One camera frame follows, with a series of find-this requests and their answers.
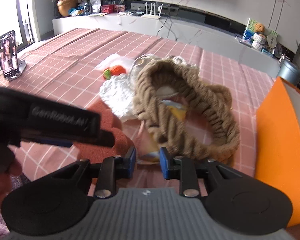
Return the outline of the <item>dark pink towel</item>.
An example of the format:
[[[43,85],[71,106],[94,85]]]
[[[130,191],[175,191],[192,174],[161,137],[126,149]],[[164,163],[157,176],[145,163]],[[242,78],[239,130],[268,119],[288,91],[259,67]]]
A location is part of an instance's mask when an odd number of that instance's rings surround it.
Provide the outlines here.
[[[115,155],[124,156],[134,143],[122,131],[122,122],[112,113],[110,108],[98,98],[88,110],[100,113],[101,129],[113,133],[115,144],[112,148],[75,143],[79,150],[77,159],[89,159],[92,164],[101,163],[103,159]]]

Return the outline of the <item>white cloth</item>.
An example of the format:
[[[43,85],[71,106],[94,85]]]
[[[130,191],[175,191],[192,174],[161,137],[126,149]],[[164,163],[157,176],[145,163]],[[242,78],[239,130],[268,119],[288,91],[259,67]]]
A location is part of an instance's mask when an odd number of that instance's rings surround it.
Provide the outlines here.
[[[127,74],[112,76],[100,87],[101,100],[111,109],[122,122],[136,119],[134,114],[135,92],[131,89]]]

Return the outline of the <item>brown chunky knit scarf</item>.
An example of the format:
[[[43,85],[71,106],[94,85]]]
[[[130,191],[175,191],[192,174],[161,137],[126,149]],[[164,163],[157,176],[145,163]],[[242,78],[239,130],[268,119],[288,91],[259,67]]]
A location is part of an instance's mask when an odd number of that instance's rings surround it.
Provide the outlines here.
[[[182,105],[207,121],[212,133],[209,144],[191,135],[158,96],[157,91],[163,87],[173,89]],[[223,85],[205,84],[197,67],[177,64],[172,59],[152,60],[136,78],[133,104],[135,115],[154,141],[167,148],[172,156],[193,160],[212,158],[233,165],[240,135],[231,112],[231,92]]]

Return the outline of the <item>orange crochet strawberry toy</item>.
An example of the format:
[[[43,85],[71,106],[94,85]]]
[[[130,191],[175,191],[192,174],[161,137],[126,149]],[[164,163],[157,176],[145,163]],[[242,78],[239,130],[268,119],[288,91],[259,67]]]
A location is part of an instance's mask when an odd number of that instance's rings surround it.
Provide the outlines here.
[[[114,65],[103,71],[103,78],[109,80],[112,76],[119,76],[120,74],[126,74],[126,69],[121,65]]]

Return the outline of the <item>yellow snack packet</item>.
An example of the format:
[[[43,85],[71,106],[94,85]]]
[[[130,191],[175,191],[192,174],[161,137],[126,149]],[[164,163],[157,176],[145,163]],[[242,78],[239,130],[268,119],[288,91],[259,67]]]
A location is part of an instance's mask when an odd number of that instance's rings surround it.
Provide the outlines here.
[[[187,114],[186,106],[171,100],[162,100],[162,102],[179,121],[185,121]],[[153,165],[159,163],[160,147],[155,142],[153,134],[147,131],[144,121],[141,122],[138,135],[135,139],[135,145],[138,152],[138,165]]]

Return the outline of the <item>smartphone on stand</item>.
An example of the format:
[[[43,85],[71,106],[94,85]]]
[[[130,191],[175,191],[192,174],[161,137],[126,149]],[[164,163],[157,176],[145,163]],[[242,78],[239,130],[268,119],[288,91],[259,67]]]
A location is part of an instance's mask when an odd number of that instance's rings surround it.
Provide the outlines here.
[[[18,59],[13,30],[0,36],[0,61],[4,78],[8,81],[19,78],[26,69],[25,60]]]

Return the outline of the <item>orange storage box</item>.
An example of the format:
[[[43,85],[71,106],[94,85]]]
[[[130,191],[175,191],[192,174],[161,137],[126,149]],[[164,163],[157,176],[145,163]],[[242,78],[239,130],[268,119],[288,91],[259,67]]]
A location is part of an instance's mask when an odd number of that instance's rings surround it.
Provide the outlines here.
[[[300,90],[278,77],[256,111],[255,178],[291,200],[288,226],[300,224]]]

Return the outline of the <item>pink checkered tablecloth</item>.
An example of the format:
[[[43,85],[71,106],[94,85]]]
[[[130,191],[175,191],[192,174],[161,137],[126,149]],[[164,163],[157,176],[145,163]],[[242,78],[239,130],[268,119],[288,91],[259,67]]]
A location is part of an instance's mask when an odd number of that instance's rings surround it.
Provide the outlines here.
[[[268,94],[274,79],[228,57],[168,39],[126,31],[74,29],[21,56],[27,62],[22,76],[0,86],[78,107],[90,107],[99,99],[104,82],[96,67],[111,54],[136,59],[144,54],[157,57],[181,56],[200,68],[204,83],[217,83],[231,90],[232,112],[240,126],[241,144],[234,168],[254,177],[256,160],[255,113]],[[30,180],[36,180],[75,161],[78,149],[34,143],[11,147]],[[138,165],[132,180],[119,180],[119,187],[175,187],[177,180],[164,180],[158,165]]]

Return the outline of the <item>white mesh towel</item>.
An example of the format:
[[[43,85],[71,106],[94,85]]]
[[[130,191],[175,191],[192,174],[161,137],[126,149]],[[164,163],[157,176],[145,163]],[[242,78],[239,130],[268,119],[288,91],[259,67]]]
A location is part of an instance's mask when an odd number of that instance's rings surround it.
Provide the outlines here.
[[[126,72],[130,72],[134,63],[134,59],[126,56],[120,56],[119,54],[111,54],[101,63],[99,63],[94,70],[104,71],[106,68],[120,65],[125,68]]]

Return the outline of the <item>gold round vase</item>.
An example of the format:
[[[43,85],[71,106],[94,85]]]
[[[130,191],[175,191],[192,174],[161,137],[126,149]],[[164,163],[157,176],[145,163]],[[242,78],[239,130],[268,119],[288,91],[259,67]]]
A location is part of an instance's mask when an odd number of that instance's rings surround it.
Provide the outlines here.
[[[75,8],[76,4],[77,0],[59,0],[57,2],[58,11],[63,17],[68,17],[69,10]]]

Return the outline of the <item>red box on cabinet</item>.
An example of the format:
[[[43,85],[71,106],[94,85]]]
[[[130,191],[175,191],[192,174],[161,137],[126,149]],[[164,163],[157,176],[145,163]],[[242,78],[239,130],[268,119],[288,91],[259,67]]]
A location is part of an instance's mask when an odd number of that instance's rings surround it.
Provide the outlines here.
[[[101,13],[111,14],[113,12],[114,12],[114,5],[113,4],[108,4],[108,5],[102,5],[101,6]]]

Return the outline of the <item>white wifi router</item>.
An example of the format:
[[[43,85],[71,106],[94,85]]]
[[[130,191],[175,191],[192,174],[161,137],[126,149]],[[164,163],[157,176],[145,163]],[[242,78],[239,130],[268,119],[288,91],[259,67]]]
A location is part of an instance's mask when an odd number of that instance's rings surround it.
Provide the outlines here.
[[[147,8],[147,3],[145,7],[146,11],[145,13],[141,16],[143,18],[151,18],[154,20],[158,20],[161,18],[161,13],[163,9],[163,5],[156,6],[155,3],[150,4],[150,9]]]

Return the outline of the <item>grey metal trash bin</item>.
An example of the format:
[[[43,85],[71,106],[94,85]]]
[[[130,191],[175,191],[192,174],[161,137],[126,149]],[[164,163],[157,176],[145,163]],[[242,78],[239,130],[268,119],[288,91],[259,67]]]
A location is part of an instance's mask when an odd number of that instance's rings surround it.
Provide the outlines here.
[[[300,80],[300,70],[294,63],[284,59],[280,63],[280,70],[277,74],[277,77],[281,77],[282,79],[296,86]]]

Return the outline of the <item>white marble tv cabinet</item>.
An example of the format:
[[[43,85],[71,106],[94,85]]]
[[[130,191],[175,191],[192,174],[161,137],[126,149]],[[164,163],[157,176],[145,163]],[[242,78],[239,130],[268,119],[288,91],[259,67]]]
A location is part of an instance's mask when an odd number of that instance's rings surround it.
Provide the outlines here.
[[[100,28],[158,36],[198,46],[267,73],[271,77],[276,77],[280,70],[277,60],[239,43],[235,35],[209,25],[178,20],[171,16],[161,17],[158,20],[119,14],[70,16],[52,20],[52,26],[55,35],[74,28]]]

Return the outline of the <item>teddy bear figurine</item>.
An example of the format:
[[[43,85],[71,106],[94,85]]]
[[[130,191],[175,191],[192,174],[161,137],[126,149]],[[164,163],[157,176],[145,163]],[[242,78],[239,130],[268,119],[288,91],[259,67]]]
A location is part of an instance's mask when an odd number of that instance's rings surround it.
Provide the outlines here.
[[[261,51],[266,43],[266,36],[264,35],[265,27],[262,23],[255,23],[252,47]]]

